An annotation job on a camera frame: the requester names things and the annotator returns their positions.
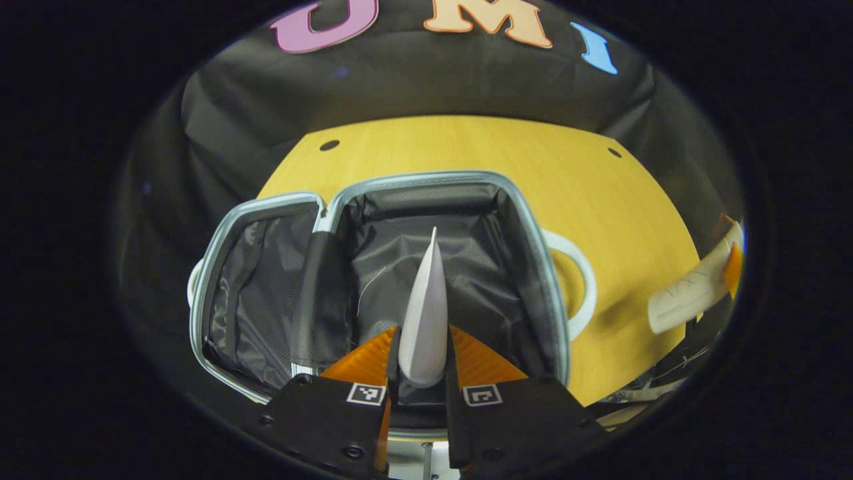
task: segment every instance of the white cone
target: white cone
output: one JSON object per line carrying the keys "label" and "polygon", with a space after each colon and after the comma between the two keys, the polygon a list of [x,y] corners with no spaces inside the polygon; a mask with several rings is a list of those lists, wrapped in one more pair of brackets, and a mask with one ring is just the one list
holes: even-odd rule
{"label": "white cone", "polygon": [[420,389],[441,380],[447,355],[447,286],[437,230],[432,228],[432,241],[415,276],[397,358],[403,376]]}

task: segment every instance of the wooden table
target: wooden table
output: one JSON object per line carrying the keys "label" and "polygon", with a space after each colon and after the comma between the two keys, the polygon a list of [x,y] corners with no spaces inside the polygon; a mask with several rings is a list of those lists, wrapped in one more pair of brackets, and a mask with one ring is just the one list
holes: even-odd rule
{"label": "wooden table", "polygon": [[[320,150],[332,140],[339,144]],[[683,326],[654,335],[646,302],[699,257],[670,199],[610,138],[478,116],[363,122],[304,136],[258,197],[312,190],[328,202],[359,180],[462,168],[512,179],[539,225],[572,240],[595,269],[595,315],[571,345],[569,390],[582,404],[623,387],[684,338]],[[561,254],[554,260],[572,314],[583,298],[583,281],[570,260]]]}

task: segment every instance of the orange letter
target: orange letter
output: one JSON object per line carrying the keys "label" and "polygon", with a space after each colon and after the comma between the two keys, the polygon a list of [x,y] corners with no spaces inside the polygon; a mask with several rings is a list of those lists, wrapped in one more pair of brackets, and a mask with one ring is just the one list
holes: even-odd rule
{"label": "orange letter", "polygon": [[424,28],[433,32],[471,32],[474,25],[462,18],[465,9],[483,30],[496,33],[509,18],[511,26],[506,34],[523,44],[551,48],[554,42],[545,37],[539,23],[539,8],[521,0],[432,0],[433,16],[424,22]]}

